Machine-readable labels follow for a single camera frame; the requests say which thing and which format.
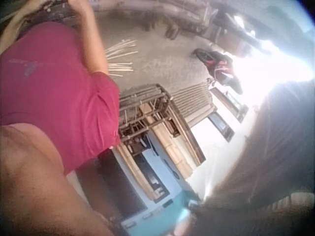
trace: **clothing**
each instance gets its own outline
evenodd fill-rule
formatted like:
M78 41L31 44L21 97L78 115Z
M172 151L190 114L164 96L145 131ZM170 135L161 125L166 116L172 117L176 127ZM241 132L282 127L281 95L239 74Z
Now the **clothing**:
M119 88L83 65L74 30L48 22L1 55L1 125L30 123L53 142L67 174L118 136Z

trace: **concrete floor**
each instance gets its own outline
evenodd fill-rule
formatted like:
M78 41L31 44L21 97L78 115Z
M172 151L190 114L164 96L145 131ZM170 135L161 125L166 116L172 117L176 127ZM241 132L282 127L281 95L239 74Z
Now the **concrete floor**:
M208 48L209 41L190 33L175 40L166 39L165 26L146 32L129 19L101 19L102 37L107 48L123 39L137 40L137 54L110 62L132 62L133 72L119 72L112 77L121 91L145 84L159 83L169 92L189 87L209 77L206 67L191 53L196 48Z

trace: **bare skin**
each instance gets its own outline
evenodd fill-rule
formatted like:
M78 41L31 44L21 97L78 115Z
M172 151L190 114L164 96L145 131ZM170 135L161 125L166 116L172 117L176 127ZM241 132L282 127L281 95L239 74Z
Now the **bare skin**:
M0 39L5 51L17 38L24 18L47 0L29 0ZM69 0L81 18L88 71L108 73L95 16L88 0ZM1 226L10 235L105 235L112 233L89 209L63 175L58 150L31 124L1 127Z

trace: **motorcycle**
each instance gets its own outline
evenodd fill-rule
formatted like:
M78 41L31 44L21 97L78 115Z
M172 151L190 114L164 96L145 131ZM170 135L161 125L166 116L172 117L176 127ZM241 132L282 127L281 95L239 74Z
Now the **motorcycle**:
M219 82L223 86L230 86L236 93L243 94L240 80L233 71L233 60L216 51L208 52L203 49L194 51L198 59L207 67L209 74L214 78L212 85Z

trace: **hand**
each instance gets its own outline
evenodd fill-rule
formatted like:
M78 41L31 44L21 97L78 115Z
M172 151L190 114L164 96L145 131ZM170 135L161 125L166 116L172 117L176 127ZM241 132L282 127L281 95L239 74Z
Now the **hand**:
M38 11L45 3L50 0L28 0L21 8L21 11L25 14L31 14Z
M89 0L68 0L68 3L72 10L80 16L86 16L91 13L93 14L93 9Z

